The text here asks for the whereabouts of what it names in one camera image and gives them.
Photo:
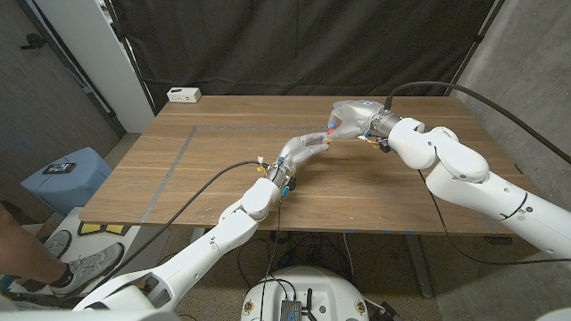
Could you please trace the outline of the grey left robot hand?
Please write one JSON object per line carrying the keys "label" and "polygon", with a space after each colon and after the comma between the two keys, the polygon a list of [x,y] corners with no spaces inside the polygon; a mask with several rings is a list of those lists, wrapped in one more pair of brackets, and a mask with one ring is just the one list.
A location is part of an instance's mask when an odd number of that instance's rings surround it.
{"label": "grey left robot hand", "polygon": [[294,175],[299,164],[329,148],[326,138],[327,132],[291,138],[277,156],[276,163],[269,169],[268,179],[281,189],[288,178]]}

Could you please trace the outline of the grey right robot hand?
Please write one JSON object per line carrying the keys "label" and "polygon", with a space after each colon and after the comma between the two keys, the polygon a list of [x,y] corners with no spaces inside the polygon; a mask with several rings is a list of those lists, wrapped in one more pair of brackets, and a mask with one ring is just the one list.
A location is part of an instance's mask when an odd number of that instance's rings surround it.
{"label": "grey right robot hand", "polygon": [[353,139],[370,133],[387,138],[401,117],[381,103],[368,100],[344,100],[333,104],[327,126],[330,140]]}

